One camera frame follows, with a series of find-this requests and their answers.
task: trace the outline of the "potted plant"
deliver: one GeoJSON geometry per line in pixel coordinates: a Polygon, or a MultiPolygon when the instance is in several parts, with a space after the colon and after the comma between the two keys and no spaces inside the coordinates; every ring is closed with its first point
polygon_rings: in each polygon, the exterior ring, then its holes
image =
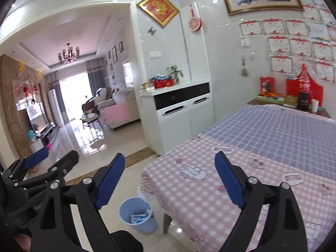
{"type": "Polygon", "coordinates": [[[182,70],[178,70],[177,69],[177,65],[173,65],[173,66],[167,68],[167,70],[169,70],[170,71],[170,75],[174,77],[175,83],[179,83],[180,82],[179,75],[181,77],[184,77],[182,70]]]}

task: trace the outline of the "pink checkered tablecloth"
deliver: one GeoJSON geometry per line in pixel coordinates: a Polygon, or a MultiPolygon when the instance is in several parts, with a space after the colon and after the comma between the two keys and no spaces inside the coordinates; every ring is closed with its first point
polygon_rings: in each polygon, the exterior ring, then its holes
{"type": "MultiPolygon", "coordinates": [[[[233,165],[264,184],[288,182],[298,202],[309,251],[315,251],[336,222],[336,181],[224,144],[205,135],[157,158],[142,173],[139,196],[156,198],[193,240],[199,252],[217,252],[230,234],[240,209],[234,205],[214,166],[222,150],[233,165]]],[[[263,206],[247,251],[257,247],[267,215],[263,206]]]]}

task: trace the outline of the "ceiling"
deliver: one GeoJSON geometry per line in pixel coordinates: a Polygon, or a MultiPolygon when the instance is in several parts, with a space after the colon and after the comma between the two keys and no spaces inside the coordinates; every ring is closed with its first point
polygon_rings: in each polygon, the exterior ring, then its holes
{"type": "Polygon", "coordinates": [[[43,68],[46,75],[86,60],[103,57],[109,48],[109,41],[123,28],[126,19],[121,13],[78,18],[42,30],[5,54],[17,61],[28,58],[27,66],[36,70],[43,68]],[[80,48],[80,58],[69,64],[60,64],[58,53],[67,50],[67,43],[71,43],[74,49],[80,48]]]}

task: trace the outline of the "cabinet door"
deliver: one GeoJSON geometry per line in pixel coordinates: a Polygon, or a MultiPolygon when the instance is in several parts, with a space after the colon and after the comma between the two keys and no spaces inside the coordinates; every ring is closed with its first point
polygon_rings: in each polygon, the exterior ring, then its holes
{"type": "Polygon", "coordinates": [[[191,139],[188,101],[157,110],[157,114],[165,152],[191,139]]]}
{"type": "Polygon", "coordinates": [[[192,135],[197,135],[214,124],[212,94],[189,100],[192,135]]]}

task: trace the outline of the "white standing air conditioner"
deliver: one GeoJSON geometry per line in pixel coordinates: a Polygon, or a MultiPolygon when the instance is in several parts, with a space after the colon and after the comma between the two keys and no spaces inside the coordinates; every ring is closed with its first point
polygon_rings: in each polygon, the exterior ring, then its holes
{"type": "Polygon", "coordinates": [[[64,120],[63,120],[62,113],[58,105],[58,100],[57,100],[55,89],[48,91],[48,99],[49,99],[50,108],[53,113],[56,126],[57,127],[64,126],[64,120]]]}

